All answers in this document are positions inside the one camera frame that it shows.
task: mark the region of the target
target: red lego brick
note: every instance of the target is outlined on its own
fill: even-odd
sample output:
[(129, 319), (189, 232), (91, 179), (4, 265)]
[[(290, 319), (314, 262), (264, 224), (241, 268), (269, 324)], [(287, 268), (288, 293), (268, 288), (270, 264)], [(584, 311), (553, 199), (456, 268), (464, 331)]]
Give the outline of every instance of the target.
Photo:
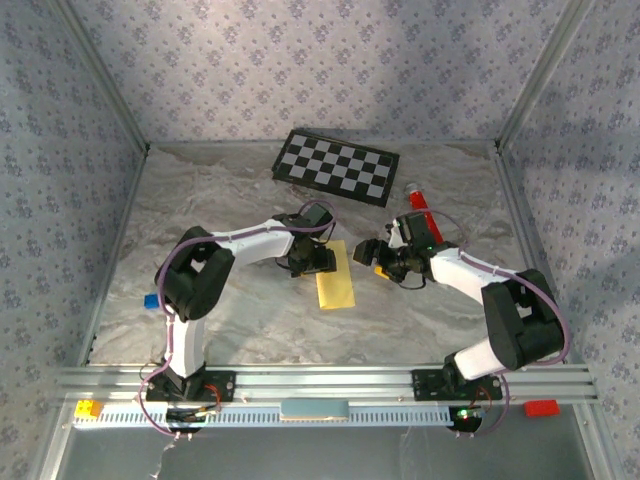
[(560, 414), (560, 407), (555, 400), (532, 400), (525, 402), (524, 413), (527, 417), (551, 417)]

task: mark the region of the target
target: metal bracket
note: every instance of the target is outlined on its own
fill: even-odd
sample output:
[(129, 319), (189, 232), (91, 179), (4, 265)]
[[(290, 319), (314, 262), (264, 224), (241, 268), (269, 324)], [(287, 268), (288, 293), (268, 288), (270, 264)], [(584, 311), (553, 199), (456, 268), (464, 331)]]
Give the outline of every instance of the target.
[(183, 380), (182, 388), (169, 376), (158, 375), (149, 384), (147, 402), (230, 403), (236, 388), (236, 372), (202, 368)]
[(484, 376), (456, 388), (454, 392), (446, 387), (441, 370), (412, 370), (411, 382), (413, 399), (416, 402), (433, 401), (473, 401), (478, 396), (478, 389), (482, 387), (492, 400), (502, 399), (502, 388), (497, 377)]

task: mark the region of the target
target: checkerboard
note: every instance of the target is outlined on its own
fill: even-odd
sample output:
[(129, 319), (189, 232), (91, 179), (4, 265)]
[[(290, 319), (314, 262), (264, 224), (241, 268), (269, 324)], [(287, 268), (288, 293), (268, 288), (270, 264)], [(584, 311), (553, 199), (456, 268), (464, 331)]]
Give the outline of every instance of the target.
[(395, 153), (293, 130), (272, 170), (276, 180), (384, 207), (399, 160)]

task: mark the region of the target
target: blue cube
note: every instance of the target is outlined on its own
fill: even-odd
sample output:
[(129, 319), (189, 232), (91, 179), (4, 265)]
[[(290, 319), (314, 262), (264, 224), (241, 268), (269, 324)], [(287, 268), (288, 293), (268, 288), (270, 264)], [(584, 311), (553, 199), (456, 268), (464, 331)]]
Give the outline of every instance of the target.
[(144, 296), (144, 308), (153, 310), (158, 307), (160, 307), (160, 302), (158, 301), (157, 293), (150, 293)]

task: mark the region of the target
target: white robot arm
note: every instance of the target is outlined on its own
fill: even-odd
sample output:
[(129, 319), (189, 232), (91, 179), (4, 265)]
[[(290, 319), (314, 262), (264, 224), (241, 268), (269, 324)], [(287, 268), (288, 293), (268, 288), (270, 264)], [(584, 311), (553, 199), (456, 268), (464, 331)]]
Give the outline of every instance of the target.
[[(451, 391), (486, 375), (518, 368), (563, 350), (565, 338), (559, 319), (538, 295), (513, 279), (533, 284), (552, 298), (549, 285), (537, 270), (516, 273), (471, 257), (456, 245), (436, 244), (422, 212), (403, 215), (389, 225), (388, 242), (366, 240), (356, 247), (354, 260), (371, 265), (401, 284), (407, 273), (449, 285), (484, 306), (489, 335), (449, 355), (443, 367)], [(521, 312), (530, 313), (521, 316)]]
[(317, 241), (334, 223), (331, 213), (314, 203), (304, 213), (276, 215), (242, 230), (187, 230), (174, 250), (177, 253), (156, 274), (172, 328), (164, 357), (169, 365), (155, 381), (168, 379), (177, 396), (193, 398), (193, 391), (200, 389), (193, 379), (205, 365), (204, 317), (217, 304), (229, 274), (250, 263), (281, 257), (292, 277), (335, 271), (335, 255)]

